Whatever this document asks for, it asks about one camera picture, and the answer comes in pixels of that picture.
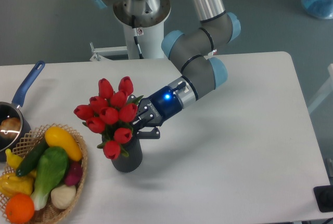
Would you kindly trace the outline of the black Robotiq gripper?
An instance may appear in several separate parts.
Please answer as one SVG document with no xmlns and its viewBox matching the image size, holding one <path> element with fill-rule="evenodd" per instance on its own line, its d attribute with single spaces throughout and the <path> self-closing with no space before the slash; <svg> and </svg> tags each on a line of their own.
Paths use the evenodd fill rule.
<svg viewBox="0 0 333 224">
<path fill-rule="evenodd" d="M 133 128 L 154 127 L 150 131 L 137 131 L 135 134 L 137 139 L 159 139 L 160 130 L 157 126 L 161 126 L 183 109 L 174 91 L 175 89 L 170 86 L 164 86 L 147 98 L 129 96 L 129 103 L 137 106 L 137 113 L 130 125 Z"/>
</svg>

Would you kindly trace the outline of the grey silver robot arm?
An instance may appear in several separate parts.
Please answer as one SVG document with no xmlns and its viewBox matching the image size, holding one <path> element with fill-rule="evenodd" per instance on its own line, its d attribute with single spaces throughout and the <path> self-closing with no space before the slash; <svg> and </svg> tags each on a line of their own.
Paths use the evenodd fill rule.
<svg viewBox="0 0 333 224">
<path fill-rule="evenodd" d="M 227 70 L 216 48 L 235 39 L 238 18 L 224 8 L 222 0 L 193 0 L 200 28 L 193 33 L 164 33 L 171 11 L 170 0 L 93 0 L 99 8 L 110 7 L 123 25 L 129 59 L 168 58 L 180 78 L 139 102 L 133 121 L 134 137 L 158 139 L 159 126 L 227 80 Z"/>
</svg>

